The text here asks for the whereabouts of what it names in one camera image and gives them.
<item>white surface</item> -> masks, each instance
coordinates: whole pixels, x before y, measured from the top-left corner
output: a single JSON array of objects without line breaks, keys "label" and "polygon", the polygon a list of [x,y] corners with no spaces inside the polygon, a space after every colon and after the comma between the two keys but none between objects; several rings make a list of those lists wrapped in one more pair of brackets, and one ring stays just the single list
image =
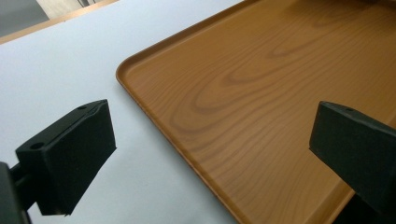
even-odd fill
[{"label": "white surface", "polygon": [[70,217],[34,223],[233,223],[115,78],[127,57],[238,0],[120,0],[0,45],[0,161],[79,105],[108,99],[118,149]]}]

